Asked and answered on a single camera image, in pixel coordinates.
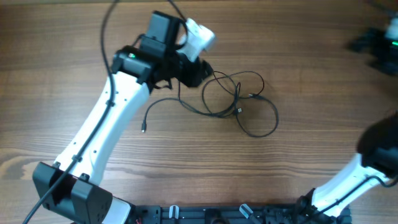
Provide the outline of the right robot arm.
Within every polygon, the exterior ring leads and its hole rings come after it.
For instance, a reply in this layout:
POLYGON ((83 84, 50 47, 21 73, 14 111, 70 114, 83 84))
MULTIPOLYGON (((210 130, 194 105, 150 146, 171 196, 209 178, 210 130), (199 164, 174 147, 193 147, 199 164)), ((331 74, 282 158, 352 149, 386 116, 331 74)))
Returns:
MULTIPOLYGON (((372 68, 397 76, 397 16, 392 16, 386 29, 370 28, 348 47, 353 52, 368 50, 375 58, 372 68)), ((352 160, 327 183, 299 199, 292 221, 339 223, 343 209, 377 185, 397 185, 396 113, 368 127, 352 160)))

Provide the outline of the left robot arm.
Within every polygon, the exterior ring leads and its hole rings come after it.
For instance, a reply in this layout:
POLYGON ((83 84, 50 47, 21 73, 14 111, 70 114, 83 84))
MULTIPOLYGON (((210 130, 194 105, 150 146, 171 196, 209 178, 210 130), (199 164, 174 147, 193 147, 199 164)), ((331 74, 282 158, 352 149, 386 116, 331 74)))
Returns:
POLYGON ((140 46, 118 50, 91 113, 71 143, 50 165, 39 163, 32 179, 38 206, 75 223, 132 223, 136 207, 100 187, 110 155, 136 111, 158 82, 177 79, 197 87, 212 74, 199 58, 215 34, 193 19, 154 11, 140 46))

